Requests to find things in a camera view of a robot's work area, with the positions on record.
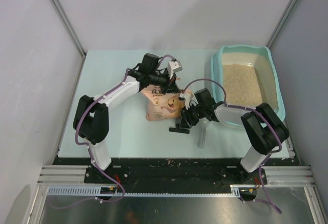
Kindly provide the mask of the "orange cat litter bag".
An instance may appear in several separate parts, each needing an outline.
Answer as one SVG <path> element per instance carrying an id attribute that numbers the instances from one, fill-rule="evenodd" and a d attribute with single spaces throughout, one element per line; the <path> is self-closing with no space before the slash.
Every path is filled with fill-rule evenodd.
<path id="1" fill-rule="evenodd" d="M 148 121 L 181 117 L 180 111 L 185 104 L 179 99 L 180 91 L 163 94 L 160 86 L 149 85 L 141 92 L 148 99 L 146 114 Z"/>

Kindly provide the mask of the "black bag clip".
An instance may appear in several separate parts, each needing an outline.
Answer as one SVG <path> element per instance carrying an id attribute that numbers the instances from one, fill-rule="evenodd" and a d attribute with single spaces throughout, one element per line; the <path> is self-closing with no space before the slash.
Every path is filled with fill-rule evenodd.
<path id="1" fill-rule="evenodd" d="M 175 132 L 175 133 L 181 133 L 181 134 L 189 134 L 190 133 L 189 128 L 185 128 L 181 124 L 176 124 L 175 127 L 170 127 L 169 131 Z"/>

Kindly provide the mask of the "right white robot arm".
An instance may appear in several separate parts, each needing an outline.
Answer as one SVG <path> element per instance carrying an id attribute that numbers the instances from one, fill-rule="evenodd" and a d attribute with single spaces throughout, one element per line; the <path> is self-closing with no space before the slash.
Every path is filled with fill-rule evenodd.
<path id="1" fill-rule="evenodd" d="M 267 103 L 250 108 L 216 102 L 206 88 L 197 91 L 195 97 L 197 104 L 192 105 L 190 93 L 179 95 L 179 100 L 184 101 L 181 118 L 189 128 L 199 122 L 212 121 L 234 123 L 244 128 L 251 146 L 237 166 L 236 177 L 243 184 L 254 179 L 255 171 L 273 153 L 281 151 L 282 143 L 290 136 L 285 124 Z"/>

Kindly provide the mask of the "clear plastic scoop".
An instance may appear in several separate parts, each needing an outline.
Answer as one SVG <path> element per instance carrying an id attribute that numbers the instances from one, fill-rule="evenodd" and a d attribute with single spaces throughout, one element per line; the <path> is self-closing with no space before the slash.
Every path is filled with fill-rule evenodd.
<path id="1" fill-rule="evenodd" d="M 198 126 L 199 126 L 199 136 L 198 136 L 198 142 L 197 142 L 197 147 L 200 149 L 203 149 L 205 146 L 205 140 L 206 140 L 206 131 L 207 127 L 210 125 L 210 122 L 203 118 L 199 121 Z"/>

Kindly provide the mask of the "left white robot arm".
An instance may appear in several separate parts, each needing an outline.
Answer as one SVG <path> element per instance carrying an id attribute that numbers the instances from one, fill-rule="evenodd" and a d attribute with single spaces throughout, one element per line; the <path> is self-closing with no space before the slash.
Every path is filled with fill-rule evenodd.
<path id="1" fill-rule="evenodd" d="M 73 120 L 75 143 L 87 146 L 91 164 L 97 168 L 95 176 L 101 182 L 113 178 L 109 167 L 112 159 L 105 142 L 110 130 L 110 111 L 149 85 L 158 86 L 163 94 L 179 92 L 176 73 L 182 70 L 182 64 L 173 56 L 170 59 L 167 67 L 160 69 L 164 57 L 147 53 L 141 63 L 125 71 L 116 86 L 95 97 L 84 95 L 79 99 Z"/>

